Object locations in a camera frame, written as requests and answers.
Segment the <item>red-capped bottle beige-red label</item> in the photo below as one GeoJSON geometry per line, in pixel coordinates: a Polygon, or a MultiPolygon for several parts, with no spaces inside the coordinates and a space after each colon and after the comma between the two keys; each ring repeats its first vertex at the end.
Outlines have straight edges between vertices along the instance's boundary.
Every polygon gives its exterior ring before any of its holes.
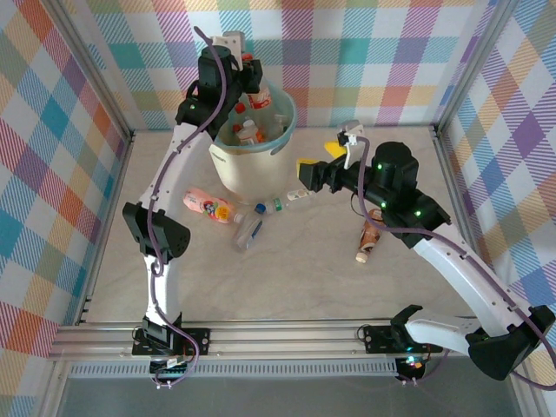
{"type": "MultiPolygon", "coordinates": [[[[251,66],[252,60],[254,59],[251,53],[243,53],[242,54],[242,64],[248,64],[251,66]]],[[[272,96],[270,92],[270,87],[268,80],[263,75],[261,80],[261,85],[259,87],[255,87],[253,82],[250,83],[250,90],[247,93],[248,102],[252,109],[254,110],[267,110],[272,105],[272,96]]]]}

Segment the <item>clear bottle blue label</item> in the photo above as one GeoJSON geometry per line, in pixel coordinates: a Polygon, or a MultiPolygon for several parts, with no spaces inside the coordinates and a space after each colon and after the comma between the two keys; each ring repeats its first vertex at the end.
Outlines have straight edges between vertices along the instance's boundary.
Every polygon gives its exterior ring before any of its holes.
{"type": "Polygon", "coordinates": [[[233,237],[235,248],[241,251],[247,250],[258,234],[262,223],[263,218],[259,213],[253,212],[245,215],[233,237]]]}

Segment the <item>cream plastic bin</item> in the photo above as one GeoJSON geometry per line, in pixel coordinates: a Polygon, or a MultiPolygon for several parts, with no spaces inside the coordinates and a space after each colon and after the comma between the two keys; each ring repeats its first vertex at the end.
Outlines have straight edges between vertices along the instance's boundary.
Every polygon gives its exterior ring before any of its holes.
{"type": "Polygon", "coordinates": [[[215,143],[210,145],[209,154],[222,185],[237,201],[264,202],[285,190],[294,169],[291,156],[293,133],[288,143],[277,152],[236,155],[215,143]]]}

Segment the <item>clear bottle blue cap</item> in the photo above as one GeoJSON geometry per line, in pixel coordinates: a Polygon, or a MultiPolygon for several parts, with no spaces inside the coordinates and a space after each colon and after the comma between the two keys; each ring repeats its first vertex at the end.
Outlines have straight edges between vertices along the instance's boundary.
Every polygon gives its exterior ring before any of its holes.
{"type": "Polygon", "coordinates": [[[307,189],[290,190],[264,202],[256,203],[255,209],[266,215],[303,209],[311,203],[313,197],[314,191],[307,189]]]}

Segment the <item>clear bottle white label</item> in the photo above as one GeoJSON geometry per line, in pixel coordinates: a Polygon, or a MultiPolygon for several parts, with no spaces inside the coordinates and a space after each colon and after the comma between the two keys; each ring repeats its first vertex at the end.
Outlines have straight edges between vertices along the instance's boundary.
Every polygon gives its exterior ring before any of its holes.
{"type": "Polygon", "coordinates": [[[259,129],[253,120],[246,120],[236,133],[241,146],[253,146],[259,143],[259,129]]]}

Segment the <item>clear plastic bottle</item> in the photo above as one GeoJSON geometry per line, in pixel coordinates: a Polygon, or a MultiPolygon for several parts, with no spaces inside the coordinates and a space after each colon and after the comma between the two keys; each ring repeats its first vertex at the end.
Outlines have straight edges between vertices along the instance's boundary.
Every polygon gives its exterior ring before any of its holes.
{"type": "Polygon", "coordinates": [[[280,138],[288,129],[288,126],[289,118],[287,115],[275,114],[270,124],[268,138],[272,141],[280,138]]]}

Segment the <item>brown label bottle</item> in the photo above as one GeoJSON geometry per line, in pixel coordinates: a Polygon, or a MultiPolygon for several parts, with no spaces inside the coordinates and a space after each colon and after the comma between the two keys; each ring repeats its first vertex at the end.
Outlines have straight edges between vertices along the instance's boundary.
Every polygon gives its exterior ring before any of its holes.
{"type": "MultiPolygon", "coordinates": [[[[383,225],[382,213],[379,208],[374,208],[368,212],[369,216],[377,224],[383,225]]],[[[361,230],[361,239],[355,260],[360,263],[366,263],[368,257],[377,242],[381,238],[381,230],[369,221],[365,221],[361,230]]]]}

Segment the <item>pink label bottle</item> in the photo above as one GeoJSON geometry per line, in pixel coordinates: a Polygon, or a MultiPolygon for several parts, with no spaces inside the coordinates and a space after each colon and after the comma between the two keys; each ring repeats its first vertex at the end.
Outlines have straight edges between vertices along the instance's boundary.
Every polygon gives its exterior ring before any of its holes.
{"type": "Polygon", "coordinates": [[[231,202],[213,197],[197,188],[185,193],[183,203],[189,210],[223,224],[239,224],[245,217],[231,202]]]}

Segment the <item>aluminium right side rail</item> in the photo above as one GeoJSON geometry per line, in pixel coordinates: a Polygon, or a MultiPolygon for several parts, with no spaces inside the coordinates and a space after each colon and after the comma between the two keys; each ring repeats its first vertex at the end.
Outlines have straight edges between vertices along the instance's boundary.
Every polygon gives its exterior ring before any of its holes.
{"type": "Polygon", "coordinates": [[[447,156],[447,142],[434,126],[428,127],[430,148],[423,162],[425,173],[421,175],[427,181],[426,189],[439,202],[448,214],[448,225],[442,225],[434,231],[440,235],[440,241],[447,247],[469,283],[491,286],[495,274],[474,251],[476,242],[473,238],[469,217],[465,212],[463,198],[455,181],[455,172],[447,156]]]}

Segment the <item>aluminium rail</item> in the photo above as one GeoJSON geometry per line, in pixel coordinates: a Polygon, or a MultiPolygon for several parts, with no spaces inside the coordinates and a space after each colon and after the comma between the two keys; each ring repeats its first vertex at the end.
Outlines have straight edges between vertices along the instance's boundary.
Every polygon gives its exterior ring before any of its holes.
{"type": "Polygon", "coordinates": [[[455,172],[447,156],[447,142],[434,126],[428,127],[430,148],[423,162],[425,173],[421,175],[427,181],[426,189],[439,202],[448,214],[448,225],[442,225],[434,231],[440,235],[440,241],[447,247],[469,283],[491,286],[495,274],[474,251],[476,242],[473,238],[469,217],[465,212],[463,198],[455,181],[455,172]]]}
{"type": "Polygon", "coordinates": [[[134,130],[131,130],[129,132],[129,137],[125,141],[121,165],[117,172],[118,176],[110,194],[109,206],[107,208],[106,216],[100,230],[98,243],[96,245],[95,257],[93,258],[89,273],[83,284],[82,293],[77,304],[76,314],[73,320],[73,326],[80,326],[82,323],[86,322],[86,315],[89,312],[89,304],[94,294],[96,281],[100,272],[100,268],[102,266],[103,256],[109,239],[109,232],[114,221],[117,203],[121,194],[126,171],[129,166],[129,159],[131,157],[135,136],[136,132],[134,130]]]}
{"type": "MultiPolygon", "coordinates": [[[[275,320],[186,322],[186,332],[195,335],[207,353],[203,361],[216,360],[301,360],[365,359],[414,355],[440,357],[438,342],[417,350],[396,353],[366,352],[364,327],[386,326],[385,320],[275,320]]],[[[124,361],[135,359],[132,334],[140,325],[133,322],[82,323],[57,330],[51,346],[52,361],[124,361]]]]}

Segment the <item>aluminium left corner post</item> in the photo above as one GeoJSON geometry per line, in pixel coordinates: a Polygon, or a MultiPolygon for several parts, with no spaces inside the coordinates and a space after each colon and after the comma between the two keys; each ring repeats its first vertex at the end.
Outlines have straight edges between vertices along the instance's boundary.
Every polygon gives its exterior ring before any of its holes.
{"type": "Polygon", "coordinates": [[[109,117],[116,124],[119,132],[126,139],[130,140],[133,137],[133,129],[127,123],[93,56],[73,24],[70,14],[63,7],[62,0],[42,0],[42,3],[44,8],[50,13],[56,27],[60,30],[63,39],[69,46],[70,52],[74,55],[84,76],[97,93],[109,117]]]}

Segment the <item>aluminium corner post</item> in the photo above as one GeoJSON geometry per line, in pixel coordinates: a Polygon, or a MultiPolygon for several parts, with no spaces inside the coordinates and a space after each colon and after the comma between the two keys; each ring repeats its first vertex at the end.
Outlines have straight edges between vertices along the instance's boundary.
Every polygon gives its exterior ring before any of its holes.
{"type": "Polygon", "coordinates": [[[493,10],[490,20],[486,23],[481,37],[473,47],[467,66],[462,71],[460,80],[455,84],[452,95],[447,100],[446,107],[439,121],[434,125],[437,132],[445,130],[455,118],[458,109],[465,100],[473,82],[483,68],[493,47],[512,16],[520,0],[499,0],[493,10]]]}
{"type": "Polygon", "coordinates": [[[70,14],[63,7],[62,0],[42,0],[42,3],[44,8],[50,13],[56,27],[60,30],[63,39],[69,46],[70,52],[74,55],[84,76],[97,93],[109,117],[116,124],[119,132],[126,139],[130,140],[133,137],[133,129],[127,123],[93,56],[73,24],[70,14]]]}

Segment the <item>aluminium left side rail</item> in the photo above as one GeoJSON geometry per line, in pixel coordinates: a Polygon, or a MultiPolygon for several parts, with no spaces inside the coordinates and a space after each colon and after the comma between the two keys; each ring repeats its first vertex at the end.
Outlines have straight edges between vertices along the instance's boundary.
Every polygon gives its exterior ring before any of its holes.
{"type": "Polygon", "coordinates": [[[109,206],[107,208],[106,216],[100,230],[98,243],[96,245],[95,257],[93,258],[89,273],[83,284],[82,293],[77,304],[76,314],[73,320],[73,326],[80,326],[82,323],[86,322],[86,315],[89,312],[89,304],[94,294],[96,281],[100,272],[100,268],[102,266],[103,256],[109,239],[109,232],[114,221],[117,203],[121,194],[126,171],[129,166],[129,159],[131,157],[135,136],[136,132],[134,130],[131,130],[129,132],[129,137],[125,141],[121,165],[117,172],[118,176],[110,194],[109,206]]]}

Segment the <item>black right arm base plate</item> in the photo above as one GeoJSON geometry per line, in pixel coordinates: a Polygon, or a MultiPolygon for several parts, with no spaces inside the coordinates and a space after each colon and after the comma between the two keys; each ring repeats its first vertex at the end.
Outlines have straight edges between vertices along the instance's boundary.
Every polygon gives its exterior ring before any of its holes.
{"type": "Polygon", "coordinates": [[[361,325],[356,331],[356,337],[361,341],[367,354],[437,354],[442,347],[430,344],[403,345],[391,334],[389,326],[361,325]]]}

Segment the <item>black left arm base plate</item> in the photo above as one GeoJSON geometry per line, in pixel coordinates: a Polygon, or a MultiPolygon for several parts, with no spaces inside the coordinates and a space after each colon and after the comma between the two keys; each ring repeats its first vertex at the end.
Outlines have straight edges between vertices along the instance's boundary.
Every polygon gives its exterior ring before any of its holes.
{"type": "MultiPolygon", "coordinates": [[[[209,328],[185,328],[184,331],[189,334],[200,348],[200,356],[209,353],[209,343],[211,330],[209,328]]],[[[170,336],[170,341],[161,341],[154,336],[148,336],[142,328],[135,328],[132,333],[133,345],[132,354],[134,356],[177,356],[186,355],[193,356],[195,349],[190,341],[184,340],[180,335],[170,336]]]]}

